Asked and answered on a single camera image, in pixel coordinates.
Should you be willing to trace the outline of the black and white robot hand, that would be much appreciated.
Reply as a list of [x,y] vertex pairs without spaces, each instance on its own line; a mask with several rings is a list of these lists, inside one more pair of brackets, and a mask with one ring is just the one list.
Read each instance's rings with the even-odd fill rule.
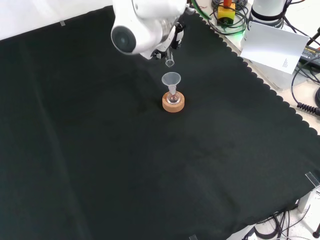
[[170,31],[169,36],[153,51],[151,56],[156,59],[165,58],[173,61],[173,50],[177,50],[181,46],[185,26],[183,22],[177,22]]

